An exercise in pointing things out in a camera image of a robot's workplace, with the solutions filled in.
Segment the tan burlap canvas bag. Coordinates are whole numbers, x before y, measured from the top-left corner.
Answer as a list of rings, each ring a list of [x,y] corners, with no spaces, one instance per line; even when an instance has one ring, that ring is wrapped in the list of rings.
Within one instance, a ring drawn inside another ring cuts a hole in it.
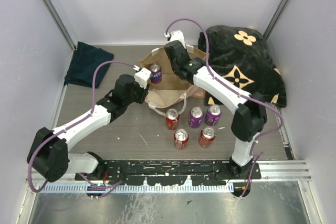
[[[141,67],[147,69],[157,63],[162,70],[161,82],[150,84],[145,102],[156,113],[164,116],[163,109],[167,110],[173,105],[183,102],[179,114],[182,114],[187,106],[187,98],[204,98],[205,91],[186,80],[176,76],[171,68],[170,61],[163,47],[153,49],[144,59],[139,61]]]

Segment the purple Fanta can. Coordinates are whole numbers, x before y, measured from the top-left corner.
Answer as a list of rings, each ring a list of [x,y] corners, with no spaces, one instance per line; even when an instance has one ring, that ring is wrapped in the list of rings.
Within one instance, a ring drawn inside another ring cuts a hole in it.
[[[190,117],[188,120],[188,125],[192,128],[198,128],[200,127],[203,119],[204,119],[203,110],[198,106],[193,107],[190,110]]]
[[[150,65],[151,77],[150,80],[154,84],[158,84],[162,81],[162,69],[159,64],[153,63]]]
[[[222,115],[222,110],[219,105],[213,104],[208,107],[205,116],[205,123],[210,126],[214,126],[218,123]]]

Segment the red Coke can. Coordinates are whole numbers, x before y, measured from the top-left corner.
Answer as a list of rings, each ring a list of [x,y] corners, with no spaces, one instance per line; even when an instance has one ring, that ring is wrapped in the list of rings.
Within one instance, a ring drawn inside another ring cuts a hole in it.
[[[200,132],[198,143],[201,147],[209,147],[215,137],[215,130],[211,126],[206,126]]]
[[[165,114],[165,125],[169,130],[176,130],[179,124],[180,114],[176,109],[168,109]]]
[[[177,129],[174,133],[174,147],[183,150],[187,147],[189,134],[185,129]]]

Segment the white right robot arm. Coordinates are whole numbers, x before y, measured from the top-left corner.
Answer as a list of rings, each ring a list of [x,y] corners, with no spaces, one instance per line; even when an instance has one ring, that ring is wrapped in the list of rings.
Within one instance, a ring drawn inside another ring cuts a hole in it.
[[[261,94],[243,92],[207,67],[204,60],[191,59],[180,41],[168,42],[164,50],[175,75],[213,95],[234,115],[231,131],[236,142],[229,169],[233,177],[245,177],[253,163],[254,141],[267,122]]]

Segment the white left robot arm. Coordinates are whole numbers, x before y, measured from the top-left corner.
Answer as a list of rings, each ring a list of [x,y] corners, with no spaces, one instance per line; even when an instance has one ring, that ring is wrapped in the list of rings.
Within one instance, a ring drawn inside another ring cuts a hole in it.
[[[100,99],[93,110],[53,130],[41,128],[27,157],[29,169],[37,171],[48,182],[69,173],[85,173],[93,180],[101,179],[107,170],[101,157],[93,152],[71,154],[70,150],[95,130],[123,115],[130,104],[142,104],[148,94],[149,78],[150,73],[145,69],[133,76],[122,74],[114,89]]]

